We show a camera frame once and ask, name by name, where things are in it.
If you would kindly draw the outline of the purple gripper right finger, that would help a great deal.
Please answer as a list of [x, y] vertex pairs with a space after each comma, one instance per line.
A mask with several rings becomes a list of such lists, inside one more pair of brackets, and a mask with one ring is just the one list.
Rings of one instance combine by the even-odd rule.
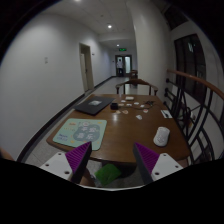
[[167, 153], [157, 154], [139, 143], [134, 144], [133, 154], [145, 185], [182, 169]]

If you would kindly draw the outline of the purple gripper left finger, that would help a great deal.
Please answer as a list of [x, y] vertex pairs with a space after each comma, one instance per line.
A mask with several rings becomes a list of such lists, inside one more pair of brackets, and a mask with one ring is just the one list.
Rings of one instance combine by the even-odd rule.
[[58, 152], [41, 169], [79, 184], [92, 153], [92, 143], [84, 143], [67, 153]]

